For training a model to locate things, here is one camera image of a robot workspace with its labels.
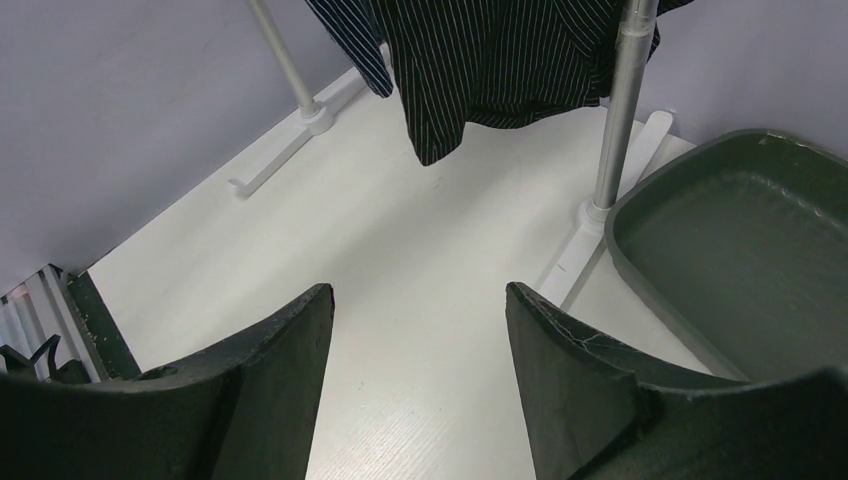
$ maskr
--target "black striped shirt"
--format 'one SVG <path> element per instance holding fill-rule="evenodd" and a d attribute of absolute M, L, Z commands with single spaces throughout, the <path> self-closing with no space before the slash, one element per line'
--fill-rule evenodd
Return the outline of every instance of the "black striped shirt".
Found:
<path fill-rule="evenodd" d="M 390 86 L 375 88 L 388 78 L 382 62 L 362 64 L 379 56 L 379 39 L 388 42 L 409 137 L 424 165 L 459 146 L 465 122 L 519 128 L 597 106 L 612 86 L 625 7 L 625 0 L 307 1 L 384 96 Z M 691 1 L 660 0 L 659 13 Z"/>

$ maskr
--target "white base connector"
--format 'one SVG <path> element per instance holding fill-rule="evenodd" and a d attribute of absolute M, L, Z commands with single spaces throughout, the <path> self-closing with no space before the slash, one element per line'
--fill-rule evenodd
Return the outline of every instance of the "white base connector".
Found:
<path fill-rule="evenodd" d="M 673 121 L 674 117 L 668 112 L 654 112 L 648 118 L 627 151 L 618 198 L 630 191 L 642 177 Z M 577 229 L 538 289 L 539 294 L 554 305 L 563 306 L 567 299 L 573 300 L 578 293 L 572 290 L 601 245 L 607 213 L 608 210 L 597 208 L 591 197 L 580 205 Z"/>
<path fill-rule="evenodd" d="M 388 47 L 383 45 L 381 53 L 388 65 Z M 256 156 L 253 164 L 245 168 L 237 177 L 229 180 L 236 196 L 248 198 L 253 195 L 309 139 L 329 130 L 335 122 L 336 114 L 364 88 L 365 80 L 355 68 L 351 68 L 315 96 L 315 101 L 320 107 L 317 113 L 304 117 L 303 112 L 297 110 L 269 130 L 260 140 L 265 141 L 265 136 L 275 135 L 274 141 L 268 144 L 269 146 L 262 154 Z"/>

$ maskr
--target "garment rack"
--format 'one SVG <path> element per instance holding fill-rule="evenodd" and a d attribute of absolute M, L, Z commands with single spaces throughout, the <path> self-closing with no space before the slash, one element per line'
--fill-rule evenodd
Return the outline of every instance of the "garment rack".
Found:
<path fill-rule="evenodd" d="M 288 128 L 273 142 L 258 165 L 230 180 L 236 195 L 247 198 L 310 138 L 329 130 L 334 116 L 360 90 L 364 80 L 355 69 L 313 97 L 294 65 L 264 0 L 247 0 L 268 45 L 283 70 L 299 108 L 289 118 Z M 619 27 L 615 75 L 604 125 L 603 143 L 595 192 L 577 212 L 576 230 L 550 271 L 539 284 L 539 293 L 552 303 L 567 308 L 578 293 L 583 272 L 596 258 L 603 238 L 604 221 L 615 201 L 627 193 L 650 163 L 673 117 L 654 112 L 639 136 L 630 144 L 630 133 L 651 50 L 659 0 L 627 0 Z M 383 51 L 387 60 L 388 52 Z"/>

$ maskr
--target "silver pole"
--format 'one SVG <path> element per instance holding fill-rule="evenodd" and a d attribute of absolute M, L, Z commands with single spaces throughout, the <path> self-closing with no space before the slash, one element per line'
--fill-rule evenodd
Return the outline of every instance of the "silver pole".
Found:
<path fill-rule="evenodd" d="M 630 143 L 645 64 L 651 51 L 659 0 L 628 0 L 618 32 L 618 56 L 609 110 L 601 147 L 598 182 L 592 198 L 595 207 L 606 210 L 618 196 L 618 184 Z"/>
<path fill-rule="evenodd" d="M 265 35 L 265 40 L 268 41 L 268 45 L 274 52 L 274 56 L 277 57 L 277 61 L 280 62 L 280 66 L 283 68 L 283 73 L 286 74 L 289 80 L 289 85 L 291 85 L 294 96 L 297 98 L 297 103 L 300 105 L 300 111 L 305 117 L 315 115 L 318 113 L 319 106 L 315 103 L 312 94 L 309 93 L 309 89 L 306 88 L 306 84 L 303 82 L 300 73 L 297 72 L 297 68 L 294 66 L 294 60 L 289 53 L 289 49 L 286 48 L 286 43 L 283 41 L 280 29 L 274 23 L 274 18 L 271 16 L 271 11 L 268 10 L 265 0 L 248 0 L 247 3 L 253 12 L 253 16 L 256 17 L 256 22 L 259 23 L 259 28 L 262 29 L 262 33 Z"/>

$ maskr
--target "metal pole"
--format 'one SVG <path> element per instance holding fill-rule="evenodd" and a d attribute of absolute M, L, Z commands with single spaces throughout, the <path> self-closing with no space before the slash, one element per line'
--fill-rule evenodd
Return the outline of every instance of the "metal pole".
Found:
<path fill-rule="evenodd" d="M 289 80 L 289 85 L 291 85 L 294 96 L 297 98 L 297 103 L 300 105 L 301 113 L 305 117 L 315 115 L 318 113 L 319 105 L 315 103 L 315 99 L 309 93 L 309 89 L 306 88 L 303 78 L 297 72 L 297 68 L 294 66 L 294 60 L 288 48 L 286 48 L 286 43 L 283 41 L 280 29 L 274 23 L 274 18 L 271 16 L 271 11 L 268 10 L 265 0 L 248 0 L 247 3 L 253 12 L 253 16 L 256 17 L 256 22 L 259 23 L 259 28 L 262 29 L 262 33 L 265 35 L 265 40 L 268 41 L 268 45 L 274 52 L 274 56 L 280 62 L 280 67 L 283 68 L 283 73 L 286 74 Z"/>
<path fill-rule="evenodd" d="M 609 110 L 601 147 L 598 182 L 592 198 L 594 206 L 607 210 L 615 203 L 624 158 L 630 143 L 630 129 L 636 115 L 636 103 L 645 64 L 651 51 L 657 23 L 659 0 L 628 0 L 618 33 L 618 56 Z"/>

